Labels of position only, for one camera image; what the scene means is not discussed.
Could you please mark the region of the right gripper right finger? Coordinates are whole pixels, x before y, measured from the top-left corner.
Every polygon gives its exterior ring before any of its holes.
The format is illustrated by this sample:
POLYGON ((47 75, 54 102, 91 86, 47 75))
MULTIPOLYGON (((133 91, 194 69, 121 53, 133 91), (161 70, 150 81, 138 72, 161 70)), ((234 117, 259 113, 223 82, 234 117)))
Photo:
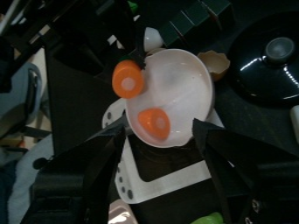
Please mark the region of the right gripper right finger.
POLYGON ((226 224, 299 224, 299 157, 222 127, 193 121, 226 224))

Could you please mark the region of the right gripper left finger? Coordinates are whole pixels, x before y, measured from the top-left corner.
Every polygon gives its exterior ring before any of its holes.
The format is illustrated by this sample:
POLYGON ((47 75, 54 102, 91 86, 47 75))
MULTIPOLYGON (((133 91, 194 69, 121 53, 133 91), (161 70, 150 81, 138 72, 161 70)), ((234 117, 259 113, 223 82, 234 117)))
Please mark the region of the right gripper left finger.
POLYGON ((23 224, 109 224, 126 128, 102 130, 39 170, 23 224))

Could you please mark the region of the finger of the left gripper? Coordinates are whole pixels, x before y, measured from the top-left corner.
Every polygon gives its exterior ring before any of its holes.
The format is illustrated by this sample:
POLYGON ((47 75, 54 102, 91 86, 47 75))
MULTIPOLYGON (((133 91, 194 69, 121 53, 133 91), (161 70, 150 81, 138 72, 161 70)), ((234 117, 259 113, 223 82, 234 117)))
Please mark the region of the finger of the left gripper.
POLYGON ((145 69, 146 51, 143 48, 143 38, 137 30, 137 23, 129 1, 117 0, 117 7, 121 10, 121 28, 123 29, 123 33, 118 39, 137 64, 145 69))

